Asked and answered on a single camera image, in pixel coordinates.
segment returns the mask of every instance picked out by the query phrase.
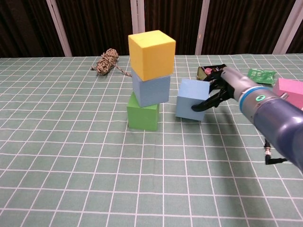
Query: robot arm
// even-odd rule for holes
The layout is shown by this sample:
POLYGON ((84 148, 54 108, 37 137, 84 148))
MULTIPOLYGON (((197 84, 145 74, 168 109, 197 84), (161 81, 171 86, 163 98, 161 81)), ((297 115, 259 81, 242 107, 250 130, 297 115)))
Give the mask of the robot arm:
POLYGON ((277 96, 230 67, 212 73, 205 80, 211 82, 210 92, 218 85, 223 88, 206 101, 192 106, 192 110, 205 111, 224 100, 235 99, 241 113, 266 138, 266 164, 289 160, 303 172, 303 111, 285 101, 285 94, 277 96), (285 158, 271 159, 270 144, 285 158))

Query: green cube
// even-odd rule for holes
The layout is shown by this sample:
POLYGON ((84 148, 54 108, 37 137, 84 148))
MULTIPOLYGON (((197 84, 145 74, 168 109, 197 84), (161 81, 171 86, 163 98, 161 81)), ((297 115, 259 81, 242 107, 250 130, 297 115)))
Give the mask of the green cube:
POLYGON ((127 105, 127 117, 129 128, 155 131, 158 128, 159 104, 140 107, 133 92, 127 105))

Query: yellow cube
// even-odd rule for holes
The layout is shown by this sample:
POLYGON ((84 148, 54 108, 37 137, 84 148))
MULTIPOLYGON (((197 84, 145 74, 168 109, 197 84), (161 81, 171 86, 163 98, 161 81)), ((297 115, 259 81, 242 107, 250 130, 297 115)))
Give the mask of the yellow cube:
POLYGON ((159 30, 128 36, 130 63, 142 81, 172 74, 176 41, 159 30))

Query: green grid mat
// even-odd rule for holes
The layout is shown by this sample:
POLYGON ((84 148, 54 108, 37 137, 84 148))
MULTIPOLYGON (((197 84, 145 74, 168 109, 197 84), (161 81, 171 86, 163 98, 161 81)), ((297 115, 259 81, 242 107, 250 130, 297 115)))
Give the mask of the green grid mat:
MULTIPOLYGON (((156 132, 127 127, 131 78, 96 76, 98 59, 0 59, 1 227, 303 226, 303 175, 265 166, 237 102, 200 124, 174 114, 199 65, 303 81, 303 54, 176 56, 156 132)), ((128 56, 118 65, 130 72, 128 56)))

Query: pink block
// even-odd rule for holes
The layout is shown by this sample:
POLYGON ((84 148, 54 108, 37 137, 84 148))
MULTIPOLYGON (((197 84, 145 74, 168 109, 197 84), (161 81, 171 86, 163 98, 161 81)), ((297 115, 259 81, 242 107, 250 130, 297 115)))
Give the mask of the pink block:
POLYGON ((286 100, 288 102, 299 109, 303 108, 303 82, 279 78, 273 87, 273 91, 279 96, 287 93, 288 98, 286 100))

